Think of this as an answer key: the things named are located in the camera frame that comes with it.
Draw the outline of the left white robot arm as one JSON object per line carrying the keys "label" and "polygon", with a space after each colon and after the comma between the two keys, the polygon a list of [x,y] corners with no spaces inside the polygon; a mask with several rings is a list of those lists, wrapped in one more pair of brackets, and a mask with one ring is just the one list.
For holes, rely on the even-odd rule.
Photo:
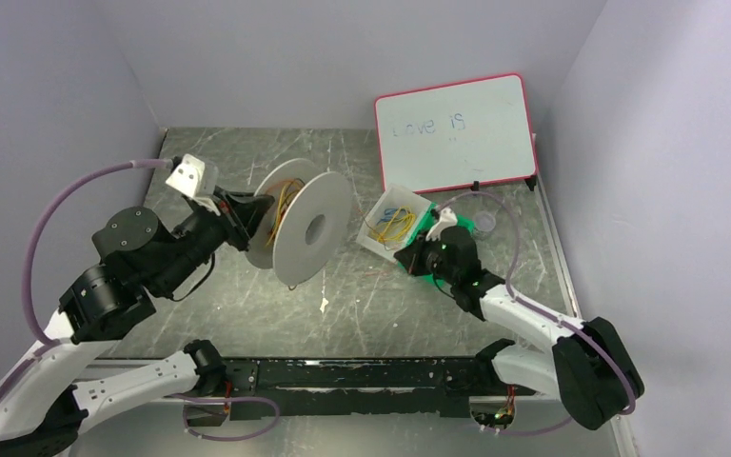
{"label": "left white robot arm", "polygon": [[271,196],[216,189],[211,207],[189,203],[168,229],[151,209],[114,214],[94,233],[100,260],[63,293],[50,338],[31,346],[0,381],[0,456],[56,456],[91,427],[170,395],[229,392],[218,349],[195,340],[163,360],[82,383],[82,371],[155,311],[223,246],[248,250],[273,206]]}

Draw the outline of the green plastic bin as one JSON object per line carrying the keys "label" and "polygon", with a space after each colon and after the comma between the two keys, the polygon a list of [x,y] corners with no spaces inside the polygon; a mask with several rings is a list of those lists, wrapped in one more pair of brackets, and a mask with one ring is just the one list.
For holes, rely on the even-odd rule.
{"label": "green plastic bin", "polygon": [[436,222],[416,234],[395,258],[409,275],[429,277],[436,287],[441,282],[451,286],[468,283],[481,269],[476,242],[468,228],[458,225],[450,208],[436,215]]}

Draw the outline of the white plastic bin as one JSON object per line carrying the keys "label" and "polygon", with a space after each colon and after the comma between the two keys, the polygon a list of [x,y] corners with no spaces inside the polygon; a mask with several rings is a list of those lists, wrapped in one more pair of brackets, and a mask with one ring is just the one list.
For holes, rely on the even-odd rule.
{"label": "white plastic bin", "polygon": [[389,263],[406,247],[429,214],[433,203],[403,186],[390,184],[368,212],[356,238],[357,244]]}

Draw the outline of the white filament spool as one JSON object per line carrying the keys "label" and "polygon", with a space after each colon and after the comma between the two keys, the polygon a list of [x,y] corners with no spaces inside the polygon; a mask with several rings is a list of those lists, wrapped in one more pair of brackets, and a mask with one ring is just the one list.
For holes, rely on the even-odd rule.
{"label": "white filament spool", "polygon": [[[274,244],[268,247],[279,192],[270,188],[292,178],[306,184],[286,211]],[[273,270],[286,286],[301,285],[317,274],[342,244],[352,211],[352,186],[339,172],[323,171],[306,158],[295,158],[275,168],[255,194],[271,195],[275,203],[250,241],[248,262]]]}

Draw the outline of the wires wound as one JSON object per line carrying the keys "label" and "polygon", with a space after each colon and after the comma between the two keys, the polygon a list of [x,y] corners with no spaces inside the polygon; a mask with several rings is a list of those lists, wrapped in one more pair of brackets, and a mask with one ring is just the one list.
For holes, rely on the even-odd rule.
{"label": "wires wound", "polygon": [[268,232],[266,245],[272,246],[275,242],[275,238],[278,235],[281,225],[284,222],[286,211],[289,209],[293,200],[297,197],[298,193],[305,186],[305,181],[300,178],[292,178],[284,180],[276,185],[272,186],[270,190],[279,189],[278,196],[276,198],[276,209],[274,222]]}

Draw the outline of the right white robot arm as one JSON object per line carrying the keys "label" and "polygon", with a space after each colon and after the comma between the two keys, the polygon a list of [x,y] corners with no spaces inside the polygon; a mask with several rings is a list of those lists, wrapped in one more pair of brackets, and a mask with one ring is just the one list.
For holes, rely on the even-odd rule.
{"label": "right white robot arm", "polygon": [[515,332],[529,346],[500,339],[477,353],[483,380],[527,387],[561,401],[570,419],[595,430],[631,413],[645,386],[616,328],[583,321],[534,301],[483,266],[471,233],[447,228],[420,235],[394,253],[411,276],[428,276],[464,312]]}

